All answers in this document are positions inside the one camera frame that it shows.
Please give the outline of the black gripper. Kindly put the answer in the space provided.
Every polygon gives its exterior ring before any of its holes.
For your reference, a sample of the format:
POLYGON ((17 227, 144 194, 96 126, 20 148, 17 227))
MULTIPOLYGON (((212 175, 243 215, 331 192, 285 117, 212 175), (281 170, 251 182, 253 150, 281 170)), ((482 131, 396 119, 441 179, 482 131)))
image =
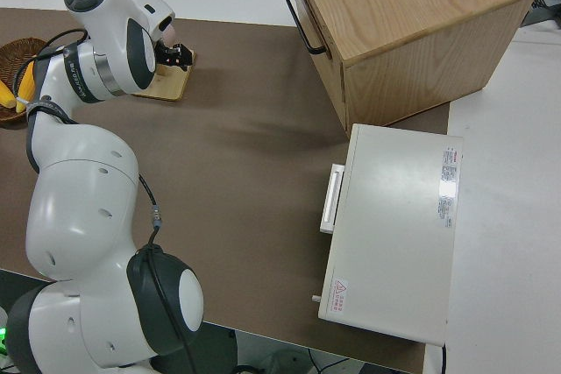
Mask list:
POLYGON ((180 43, 166 46, 162 40, 156 42, 154 55, 157 64, 168 67, 180 67, 187 70, 193 65, 193 52, 180 43))

